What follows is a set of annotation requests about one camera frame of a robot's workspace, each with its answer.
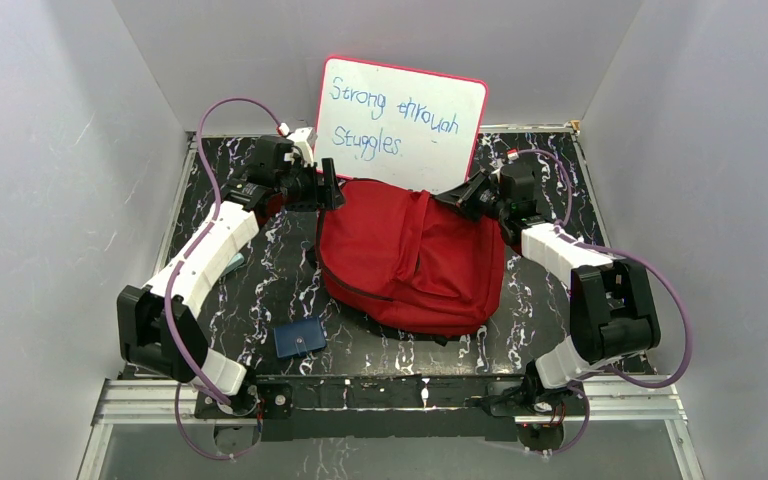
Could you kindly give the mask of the red student backpack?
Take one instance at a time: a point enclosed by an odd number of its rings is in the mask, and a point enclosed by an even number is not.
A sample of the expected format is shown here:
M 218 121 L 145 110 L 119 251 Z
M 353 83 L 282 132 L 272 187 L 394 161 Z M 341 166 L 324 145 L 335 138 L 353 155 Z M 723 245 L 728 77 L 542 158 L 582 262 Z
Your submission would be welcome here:
M 317 220 L 314 252 L 329 295 L 377 323 L 443 337 L 497 311 L 507 246 L 496 221 L 470 221 L 427 191 L 347 181 Z

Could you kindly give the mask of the dark blue wallet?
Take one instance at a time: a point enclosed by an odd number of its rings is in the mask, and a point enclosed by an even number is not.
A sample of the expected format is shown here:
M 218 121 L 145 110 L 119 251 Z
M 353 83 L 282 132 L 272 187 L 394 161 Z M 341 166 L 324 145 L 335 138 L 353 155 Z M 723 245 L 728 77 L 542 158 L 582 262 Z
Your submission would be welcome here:
M 318 317 L 303 318 L 273 329 L 278 359 L 304 357 L 327 346 L 325 331 Z

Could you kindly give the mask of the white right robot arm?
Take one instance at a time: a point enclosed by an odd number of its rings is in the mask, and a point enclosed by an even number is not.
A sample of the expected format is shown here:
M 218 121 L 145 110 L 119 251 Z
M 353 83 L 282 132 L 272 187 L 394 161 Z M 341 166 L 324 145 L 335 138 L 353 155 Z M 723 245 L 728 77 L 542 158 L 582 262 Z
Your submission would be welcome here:
M 568 334 L 527 365 L 520 386 L 490 394 L 487 409 L 509 404 L 550 413 L 569 396 L 573 383 L 661 340 L 646 268 L 566 239 L 563 229 L 542 213 L 541 189 L 532 166 L 509 164 L 493 173 L 480 171 L 435 197 L 471 221 L 494 220 L 508 246 L 542 266 L 569 292 Z

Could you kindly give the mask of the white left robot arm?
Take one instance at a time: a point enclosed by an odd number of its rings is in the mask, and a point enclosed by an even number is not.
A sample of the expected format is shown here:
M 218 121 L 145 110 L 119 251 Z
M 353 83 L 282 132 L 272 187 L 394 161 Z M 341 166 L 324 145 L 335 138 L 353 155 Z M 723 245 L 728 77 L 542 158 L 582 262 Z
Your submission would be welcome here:
M 116 300 L 123 359 L 189 385 L 230 415 L 254 411 L 254 373 L 212 349 L 198 325 L 202 306 L 232 258 L 282 210 L 335 210 L 344 203 L 334 162 L 313 158 L 316 133 L 265 135 L 217 192 L 208 217 L 166 266 Z

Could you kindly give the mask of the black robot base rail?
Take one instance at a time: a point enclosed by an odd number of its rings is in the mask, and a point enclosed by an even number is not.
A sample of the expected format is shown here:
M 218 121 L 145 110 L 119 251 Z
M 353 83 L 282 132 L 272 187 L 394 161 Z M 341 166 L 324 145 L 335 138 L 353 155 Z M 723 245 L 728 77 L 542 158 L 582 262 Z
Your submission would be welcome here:
M 262 376 L 223 411 L 204 394 L 195 415 L 231 427 L 257 421 L 268 442 L 314 438 L 476 437 L 559 447 L 569 407 L 536 404 L 519 375 Z

